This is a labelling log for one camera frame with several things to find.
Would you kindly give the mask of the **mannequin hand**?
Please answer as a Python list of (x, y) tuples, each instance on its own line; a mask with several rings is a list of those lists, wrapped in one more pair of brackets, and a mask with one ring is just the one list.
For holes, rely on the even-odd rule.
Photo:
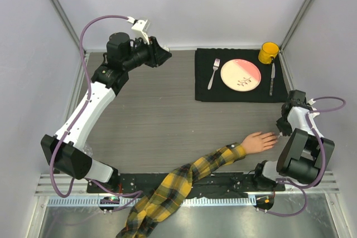
[(272, 149), (277, 143), (277, 136), (274, 133), (256, 132), (248, 135), (241, 143), (246, 154), (262, 153)]

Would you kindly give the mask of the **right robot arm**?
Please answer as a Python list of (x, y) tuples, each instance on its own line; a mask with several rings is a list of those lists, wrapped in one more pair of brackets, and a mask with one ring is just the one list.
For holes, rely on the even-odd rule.
[(306, 93), (291, 90), (281, 107), (281, 117), (276, 121), (280, 135), (288, 136), (277, 161), (257, 164), (252, 184), (260, 191), (271, 191), (279, 182), (292, 182), (307, 189), (315, 187), (326, 169), (335, 143), (325, 138), (317, 129), (314, 117), (318, 115), (306, 100)]

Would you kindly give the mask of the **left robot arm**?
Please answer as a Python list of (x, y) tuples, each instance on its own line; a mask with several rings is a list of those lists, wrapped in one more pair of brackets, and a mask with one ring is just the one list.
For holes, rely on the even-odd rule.
[(123, 32), (112, 34), (104, 61), (95, 70), (80, 104), (53, 136), (44, 135), (41, 139), (50, 168), (73, 179), (97, 181), (105, 192), (114, 192), (119, 186), (118, 170), (85, 152), (87, 138), (102, 112), (129, 80), (130, 71), (141, 65), (159, 67), (171, 56), (154, 36), (145, 43), (144, 39), (132, 40)]

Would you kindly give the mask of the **clear nail polish bottle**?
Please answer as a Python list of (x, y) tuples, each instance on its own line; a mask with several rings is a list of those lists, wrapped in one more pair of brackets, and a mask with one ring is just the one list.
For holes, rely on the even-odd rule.
[(170, 49), (168, 48), (167, 45), (164, 45), (164, 46), (163, 46), (163, 49), (166, 50), (166, 51), (168, 51), (168, 52), (170, 52)]

